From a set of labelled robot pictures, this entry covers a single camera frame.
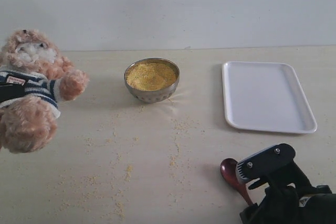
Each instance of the teddy bear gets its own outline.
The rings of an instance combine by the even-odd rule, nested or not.
[[[75,100],[88,82],[44,33],[13,32],[0,52],[0,148],[44,148],[57,130],[58,103]]]

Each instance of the tray rim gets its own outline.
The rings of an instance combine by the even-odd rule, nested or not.
[[[260,128],[260,127],[244,127],[241,126],[239,124],[236,124],[234,122],[232,122],[229,119],[228,116],[228,112],[227,112],[227,107],[228,107],[228,96],[227,96],[227,89],[228,89],[228,83],[226,81],[225,75],[226,75],[226,71],[225,71],[225,67],[227,65],[229,65],[230,63],[245,63],[245,64],[265,64],[265,65],[284,65],[286,67],[288,67],[292,73],[293,76],[295,77],[295,81],[297,82],[298,86],[299,86],[299,90],[300,90],[300,94],[304,100],[305,106],[308,109],[309,112],[309,116],[311,117],[311,119],[313,120],[314,123],[314,127],[309,129],[309,130],[297,130],[297,131],[284,131],[284,130],[277,130],[277,129],[265,129],[265,128]],[[316,132],[318,125],[316,122],[316,119],[314,117],[313,111],[310,107],[310,104],[308,102],[308,99],[306,97],[306,94],[304,93],[304,90],[302,88],[302,85],[300,83],[300,80],[298,78],[298,75],[294,69],[293,66],[287,64],[287,63],[283,63],[283,62],[269,62],[269,61],[237,61],[237,60],[231,60],[231,61],[227,61],[225,63],[222,64],[222,84],[223,84],[223,96],[224,96],[224,115],[225,115],[225,120],[226,122],[233,128],[239,129],[239,130],[248,130],[248,131],[260,131],[260,132],[275,132],[275,133],[289,133],[289,134],[311,134]]]

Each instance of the red spoon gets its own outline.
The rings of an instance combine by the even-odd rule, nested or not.
[[[236,176],[237,163],[238,162],[233,158],[226,158],[220,164],[220,171],[225,181],[237,192],[239,192],[239,194],[244,198],[246,203],[251,206],[253,205],[253,202],[248,196],[246,185],[240,184]]]

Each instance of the white tray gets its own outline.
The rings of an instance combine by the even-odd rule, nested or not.
[[[229,61],[222,65],[225,119],[235,128],[313,133],[317,123],[293,67]]]

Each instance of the metal bowl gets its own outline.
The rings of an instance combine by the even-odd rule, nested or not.
[[[141,65],[141,64],[146,64],[146,63],[162,63],[162,64],[169,66],[175,73],[176,81],[167,88],[155,90],[155,91],[143,91],[143,90],[138,90],[138,89],[131,87],[127,83],[127,78],[129,74],[134,69],[134,67]],[[124,73],[124,80],[125,80],[125,85],[127,89],[130,91],[130,93],[135,98],[139,99],[140,101],[143,101],[146,103],[161,102],[163,100],[168,99],[175,92],[178,82],[180,81],[180,70],[176,64],[174,64],[173,62],[169,60],[161,59],[161,58],[148,58],[148,59],[139,60],[133,63],[132,65],[130,65]]]

